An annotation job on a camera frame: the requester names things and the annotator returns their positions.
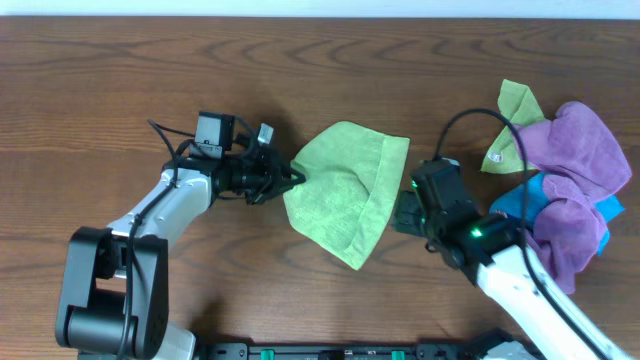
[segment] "wood grain surface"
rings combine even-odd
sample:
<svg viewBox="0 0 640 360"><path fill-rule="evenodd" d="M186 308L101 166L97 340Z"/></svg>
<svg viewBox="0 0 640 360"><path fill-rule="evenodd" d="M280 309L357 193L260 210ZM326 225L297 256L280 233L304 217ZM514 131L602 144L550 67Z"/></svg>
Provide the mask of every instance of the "wood grain surface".
<svg viewBox="0 0 640 360"><path fill-rule="evenodd" d="M0 18L0 358L74 357L53 336L67 242L82 225L119 218L157 183L168 155L148 118L188 131L199 110L266 121L288 158L348 119L410 137L408 171L432 154L453 114L496 109L506 78L529 85L548 118L565 101L588 104L635 169L639 55L640 23L622 21ZM469 118L445 150L485 209L518 182L478 172L499 131ZM572 296L634 356L638 186L619 194L627 211ZM282 199L218 202L171 254L170 318L210 341L522 334L424 243L388 228L355 272L296 233Z"/></svg>

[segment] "white label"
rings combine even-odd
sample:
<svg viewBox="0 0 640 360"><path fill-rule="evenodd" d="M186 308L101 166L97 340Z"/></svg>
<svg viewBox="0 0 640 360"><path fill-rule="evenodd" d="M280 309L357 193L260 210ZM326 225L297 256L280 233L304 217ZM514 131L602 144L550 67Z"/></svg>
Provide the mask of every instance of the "white label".
<svg viewBox="0 0 640 360"><path fill-rule="evenodd" d="M502 162L502 153L498 154L492 151L487 154L487 157L493 162Z"/></svg>

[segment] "blue cloth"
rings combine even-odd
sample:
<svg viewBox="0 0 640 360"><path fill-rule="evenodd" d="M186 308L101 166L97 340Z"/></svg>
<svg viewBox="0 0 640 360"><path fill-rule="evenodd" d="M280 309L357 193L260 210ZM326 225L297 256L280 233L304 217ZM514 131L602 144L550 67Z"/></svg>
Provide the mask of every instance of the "blue cloth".
<svg viewBox="0 0 640 360"><path fill-rule="evenodd" d="M527 208L527 224L529 227L533 227L533 223L535 222L538 214L550 203L542 190L542 182L545 175L546 173L541 172L529 179L529 207ZM522 213L522 191L523 186L519 185L515 189L502 195L491 205L490 211L504 211L510 217L520 219L520 214ZM595 206L596 210L602 214L602 217L606 222L611 221L624 211L624 207L620 204L620 201L615 195L596 203ZM609 230L607 230L600 240L598 255L602 255L602 251L610 238L611 234L609 233Z"/></svg>

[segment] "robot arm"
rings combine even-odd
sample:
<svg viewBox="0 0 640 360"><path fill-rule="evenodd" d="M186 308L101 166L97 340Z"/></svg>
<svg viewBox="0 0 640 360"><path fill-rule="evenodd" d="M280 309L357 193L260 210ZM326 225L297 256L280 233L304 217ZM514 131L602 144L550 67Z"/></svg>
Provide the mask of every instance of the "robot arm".
<svg viewBox="0 0 640 360"><path fill-rule="evenodd" d="M545 357L629 358L557 287L527 246L534 271L530 273L518 242L519 231L500 214L481 216L476 211L457 162L425 161L411 177L415 192L400 194L394 227L428 238L427 250L439 252L447 265L461 270L502 306Z"/></svg>
<svg viewBox="0 0 640 360"><path fill-rule="evenodd" d="M235 120L200 113L195 139L183 143L189 156L165 164L159 183L122 218L105 229L80 228L71 237L56 320L58 344L90 353L79 358L115 359L122 347L127 358L192 359L194 335L168 323L169 251L220 193L232 191L247 204L263 204L305 181L270 147L271 127L263 124L258 136L251 130L233 141ZM233 142L247 151L225 154ZM96 279L126 278L127 239L136 219L132 291L101 289ZM127 297L132 306L123 340Z"/></svg>

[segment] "microfiber cloth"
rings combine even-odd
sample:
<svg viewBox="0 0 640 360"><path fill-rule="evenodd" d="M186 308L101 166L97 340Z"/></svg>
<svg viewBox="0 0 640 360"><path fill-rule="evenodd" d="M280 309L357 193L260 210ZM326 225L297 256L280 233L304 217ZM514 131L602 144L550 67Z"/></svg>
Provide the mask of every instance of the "microfiber cloth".
<svg viewBox="0 0 640 360"><path fill-rule="evenodd" d="M615 137L596 113L572 101L544 120L519 130L528 159L544 171L542 191L549 204L538 213L528 243L558 287L575 291L607 232L597 203L608 200L631 178Z"/></svg>
<svg viewBox="0 0 640 360"><path fill-rule="evenodd" d="M529 87L506 79L502 81L498 107L502 115L516 125L528 126L544 120L542 110ZM487 151L480 171L509 174L522 170L522 161L511 132L505 127Z"/></svg>
<svg viewBox="0 0 640 360"><path fill-rule="evenodd" d="M545 175L546 173L541 172L528 181L529 205L527 207L527 225L530 229L533 228L533 224L536 220L536 217L538 217L538 214L540 214L540 212L542 212L542 210L544 210L544 208L551 203L551 201L549 201L549 199L547 198L547 195L545 195L544 191L542 190L542 183L544 181ZM509 217L519 220L522 214L521 211L523 191L523 185L519 185L510 192L502 195L491 205L490 211L501 211L507 214ZM620 201L615 195L596 203L595 207L596 210L604 218L604 221L607 223L624 211L624 207L622 206L622 204L620 204ZM600 239L597 251L598 255L602 255L602 252L605 246L607 246L610 237L611 234L609 233L609 230L607 230L602 239Z"/></svg>
<svg viewBox="0 0 640 360"><path fill-rule="evenodd" d="M408 138L329 127L291 163L307 178L284 194L291 226L360 269L389 222L408 150Z"/></svg>

